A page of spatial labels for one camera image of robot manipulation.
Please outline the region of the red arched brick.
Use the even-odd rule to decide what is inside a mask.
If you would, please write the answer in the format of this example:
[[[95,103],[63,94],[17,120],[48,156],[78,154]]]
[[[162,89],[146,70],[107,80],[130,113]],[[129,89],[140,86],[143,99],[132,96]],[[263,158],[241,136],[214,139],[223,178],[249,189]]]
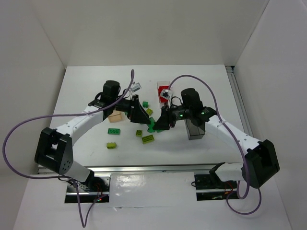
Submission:
[[[165,86],[159,86],[158,88],[158,96],[159,96],[159,100],[160,103],[165,103],[168,101],[170,95],[169,95],[169,86],[165,85]]]

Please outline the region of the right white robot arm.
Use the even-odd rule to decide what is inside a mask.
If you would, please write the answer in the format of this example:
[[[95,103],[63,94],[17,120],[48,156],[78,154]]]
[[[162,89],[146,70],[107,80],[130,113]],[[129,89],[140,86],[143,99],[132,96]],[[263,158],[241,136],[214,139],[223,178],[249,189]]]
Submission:
[[[167,102],[161,108],[161,116],[154,130],[169,130],[177,121],[185,122],[189,140],[202,139],[206,133],[214,135],[228,146],[238,150],[242,163],[219,163],[210,170],[214,182],[245,181],[258,189],[280,170],[274,144],[260,141],[219,117],[217,112],[203,106],[194,88],[181,92],[182,102]]]

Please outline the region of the dark green 2x4 brick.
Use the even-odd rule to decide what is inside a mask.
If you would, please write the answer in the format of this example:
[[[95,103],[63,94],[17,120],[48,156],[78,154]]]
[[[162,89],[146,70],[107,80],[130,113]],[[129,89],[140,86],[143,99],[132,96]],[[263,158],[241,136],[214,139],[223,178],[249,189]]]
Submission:
[[[119,128],[109,128],[107,133],[109,135],[120,135],[120,129]]]

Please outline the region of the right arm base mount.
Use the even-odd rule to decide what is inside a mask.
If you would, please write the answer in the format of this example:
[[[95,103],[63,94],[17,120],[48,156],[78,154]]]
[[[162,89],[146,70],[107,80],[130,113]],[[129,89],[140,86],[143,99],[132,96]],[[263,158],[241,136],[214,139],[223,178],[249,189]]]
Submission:
[[[197,201],[212,201],[238,199],[236,194],[237,182],[213,182],[208,174],[195,174],[191,183],[196,189]]]

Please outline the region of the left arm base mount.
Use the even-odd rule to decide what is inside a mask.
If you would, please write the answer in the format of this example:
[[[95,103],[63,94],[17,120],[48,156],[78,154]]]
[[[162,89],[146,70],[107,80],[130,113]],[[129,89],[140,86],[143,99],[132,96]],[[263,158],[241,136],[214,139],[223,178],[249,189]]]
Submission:
[[[98,199],[97,203],[109,202],[111,175],[98,173],[95,176],[99,178],[99,181],[94,182],[91,188],[87,188],[85,185],[76,182],[80,203],[92,203],[95,199]],[[64,203],[77,204],[77,192],[73,182],[61,176],[58,176],[58,179],[67,183]]]

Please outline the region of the long green brick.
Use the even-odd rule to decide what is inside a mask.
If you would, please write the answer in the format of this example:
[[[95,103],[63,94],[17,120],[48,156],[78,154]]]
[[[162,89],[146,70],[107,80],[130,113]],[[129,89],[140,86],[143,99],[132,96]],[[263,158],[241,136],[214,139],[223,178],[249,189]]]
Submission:
[[[154,133],[155,132],[155,130],[153,129],[154,125],[155,125],[155,119],[153,117],[150,117],[150,124],[147,125],[148,126],[148,129],[147,129],[148,133]]]

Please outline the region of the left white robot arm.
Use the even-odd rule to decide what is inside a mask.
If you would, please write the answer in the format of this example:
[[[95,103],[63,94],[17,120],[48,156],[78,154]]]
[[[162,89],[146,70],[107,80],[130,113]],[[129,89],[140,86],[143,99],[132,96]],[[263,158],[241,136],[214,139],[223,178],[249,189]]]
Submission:
[[[110,116],[114,110],[126,112],[132,123],[150,124],[148,114],[142,108],[139,98],[119,98],[120,83],[107,80],[80,116],[55,129],[42,130],[35,153],[35,163],[59,175],[70,177],[86,187],[100,182],[94,172],[73,159],[73,146],[77,140],[94,126]]]

